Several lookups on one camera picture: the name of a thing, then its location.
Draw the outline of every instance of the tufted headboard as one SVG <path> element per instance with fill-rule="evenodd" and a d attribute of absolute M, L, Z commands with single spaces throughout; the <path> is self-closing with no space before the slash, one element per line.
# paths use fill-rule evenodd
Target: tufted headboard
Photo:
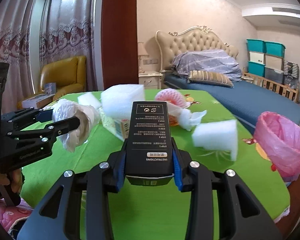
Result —
<path fill-rule="evenodd" d="M 207 26 L 192 27 L 181 33 L 157 31 L 155 40 L 160 48 L 161 72 L 170 71 L 174 57 L 187 51 L 224 49 L 233 58 L 236 58 L 239 54 L 236 47 L 223 43 Z"/>

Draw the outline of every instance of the lampshade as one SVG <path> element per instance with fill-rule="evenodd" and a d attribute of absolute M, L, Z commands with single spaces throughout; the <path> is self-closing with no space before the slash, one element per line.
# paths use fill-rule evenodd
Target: lampshade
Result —
<path fill-rule="evenodd" d="M 149 56 L 143 42 L 138 42 L 138 56 Z"/>

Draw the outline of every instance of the silver screw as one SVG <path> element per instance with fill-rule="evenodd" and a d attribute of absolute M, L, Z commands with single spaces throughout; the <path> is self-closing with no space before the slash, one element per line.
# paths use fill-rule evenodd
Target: silver screw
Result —
<path fill-rule="evenodd" d="M 73 175 L 73 172 L 72 171 L 65 171 L 64 173 L 63 173 L 63 176 L 65 176 L 66 178 L 69 178 L 69 177 L 71 177 Z"/>
<path fill-rule="evenodd" d="M 227 174 L 229 177 L 234 177 L 234 176 L 235 176 L 235 171 L 234 171 L 234 170 L 227 170 L 227 171 L 226 171 L 226 174 Z"/>
<path fill-rule="evenodd" d="M 109 168 L 109 163 L 107 163 L 107 162 L 100 163 L 99 167 L 101 169 L 107 169 L 107 168 Z"/>
<path fill-rule="evenodd" d="M 190 162 L 190 166 L 193 167 L 193 168 L 199 168 L 200 163 L 198 163 L 198 162 Z"/>

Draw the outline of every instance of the pink clothing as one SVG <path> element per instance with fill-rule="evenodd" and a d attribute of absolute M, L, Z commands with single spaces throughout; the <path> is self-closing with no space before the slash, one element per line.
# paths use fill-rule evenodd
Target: pink clothing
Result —
<path fill-rule="evenodd" d="M 4 200 L 0 199 L 0 223 L 10 233 L 18 222 L 26 220 L 30 216 L 32 210 L 23 199 L 17 207 L 7 207 Z"/>

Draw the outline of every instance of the table lamp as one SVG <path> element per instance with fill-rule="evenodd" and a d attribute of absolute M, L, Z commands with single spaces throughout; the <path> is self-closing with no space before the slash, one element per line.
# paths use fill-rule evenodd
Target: table lamp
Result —
<path fill-rule="evenodd" d="M 149 54 L 146 51 L 145 45 L 143 42 L 138 42 L 138 60 L 139 60 L 139 73 L 144 73 L 145 71 L 141 67 L 141 59 L 148 58 Z"/>

